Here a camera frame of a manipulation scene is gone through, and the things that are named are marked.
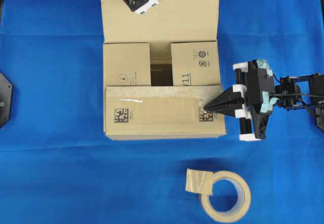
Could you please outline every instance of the white mark on tape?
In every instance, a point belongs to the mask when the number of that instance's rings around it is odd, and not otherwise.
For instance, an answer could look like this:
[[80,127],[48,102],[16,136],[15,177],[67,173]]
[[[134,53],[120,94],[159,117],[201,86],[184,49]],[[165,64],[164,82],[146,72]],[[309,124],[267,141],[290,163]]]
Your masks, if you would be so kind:
[[127,101],[127,102],[135,102],[135,103],[142,103],[143,100],[138,99],[120,99],[121,101]]
[[191,176],[191,171],[189,171],[189,178],[190,178],[190,188],[193,191],[193,184],[192,184],[192,176]]
[[201,187],[203,186],[205,173],[206,173],[205,171],[202,172],[201,181],[200,181],[200,184],[198,184],[199,177],[198,177],[198,171],[196,171],[196,185],[197,185],[198,192],[201,190]]

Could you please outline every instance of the white connector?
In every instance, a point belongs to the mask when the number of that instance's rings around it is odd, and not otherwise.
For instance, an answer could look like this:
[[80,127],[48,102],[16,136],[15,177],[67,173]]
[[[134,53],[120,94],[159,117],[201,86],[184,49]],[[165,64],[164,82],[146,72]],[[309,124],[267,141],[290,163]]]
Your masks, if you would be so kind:
[[158,5],[158,0],[148,0],[147,3],[145,3],[143,6],[141,6],[139,9],[137,9],[134,12],[139,15],[144,15],[145,13],[147,13],[148,9],[153,8],[157,5]]

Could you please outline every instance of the tape roll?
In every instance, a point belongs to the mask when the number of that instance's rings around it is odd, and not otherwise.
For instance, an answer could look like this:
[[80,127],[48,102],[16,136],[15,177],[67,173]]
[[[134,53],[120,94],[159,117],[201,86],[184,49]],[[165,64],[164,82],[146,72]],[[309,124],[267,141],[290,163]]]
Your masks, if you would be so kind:
[[[237,202],[228,211],[216,211],[209,200],[209,196],[212,195],[213,184],[219,180],[230,181],[237,191]],[[229,223],[241,219],[249,210],[251,203],[251,192],[248,184],[234,172],[219,171],[212,173],[188,169],[186,190],[199,193],[199,200],[203,209],[213,220],[218,222]]]

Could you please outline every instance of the robotic arm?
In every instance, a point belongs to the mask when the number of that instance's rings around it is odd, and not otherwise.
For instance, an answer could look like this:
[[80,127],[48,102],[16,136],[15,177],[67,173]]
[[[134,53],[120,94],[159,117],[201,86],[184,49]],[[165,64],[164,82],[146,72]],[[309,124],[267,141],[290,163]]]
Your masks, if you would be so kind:
[[[286,110],[306,109],[324,131],[324,75],[281,78],[274,86],[275,75],[266,60],[252,60],[233,65],[236,84],[205,105],[204,110],[239,119],[241,141],[266,138],[265,131],[273,107]],[[310,94],[301,93],[298,82],[308,81]],[[302,96],[311,97],[306,104]]]

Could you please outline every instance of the blue fabric surface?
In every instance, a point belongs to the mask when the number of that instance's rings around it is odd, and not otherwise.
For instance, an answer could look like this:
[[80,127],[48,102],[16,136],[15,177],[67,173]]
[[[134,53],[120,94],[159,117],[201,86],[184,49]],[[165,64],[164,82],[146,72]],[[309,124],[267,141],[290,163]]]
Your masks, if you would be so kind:
[[[324,73],[320,0],[220,0],[219,13],[224,88],[232,64],[254,58],[277,76]],[[1,223],[214,223],[184,191],[187,168],[247,181],[238,223],[324,222],[324,134],[306,111],[275,108],[262,142],[239,142],[229,117],[218,139],[114,142],[102,131],[102,43],[100,0],[5,1],[0,71],[14,93],[0,130]],[[220,188],[222,209],[235,197]]]

